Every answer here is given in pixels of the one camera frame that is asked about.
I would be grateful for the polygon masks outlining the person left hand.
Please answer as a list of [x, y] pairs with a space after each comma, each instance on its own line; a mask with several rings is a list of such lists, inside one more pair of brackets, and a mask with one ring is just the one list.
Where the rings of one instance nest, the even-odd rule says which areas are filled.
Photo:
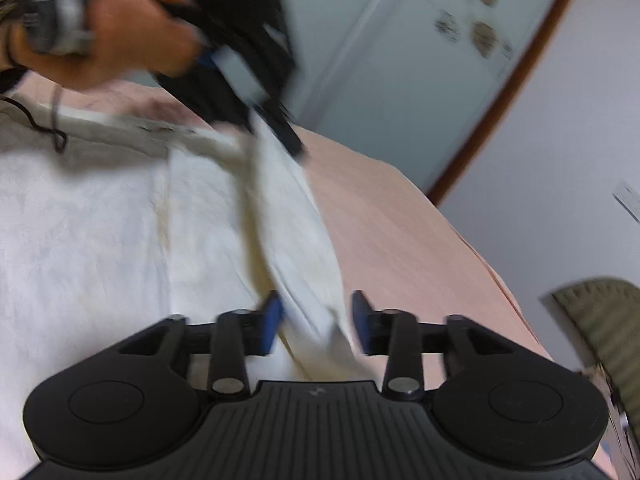
[[41, 55], [29, 47], [20, 23], [2, 23], [1, 90], [15, 87], [27, 72], [78, 92], [135, 70], [169, 77], [185, 73], [203, 45], [195, 29], [172, 18], [163, 3], [187, 6], [191, 0], [92, 0], [87, 20], [93, 43], [79, 58]]

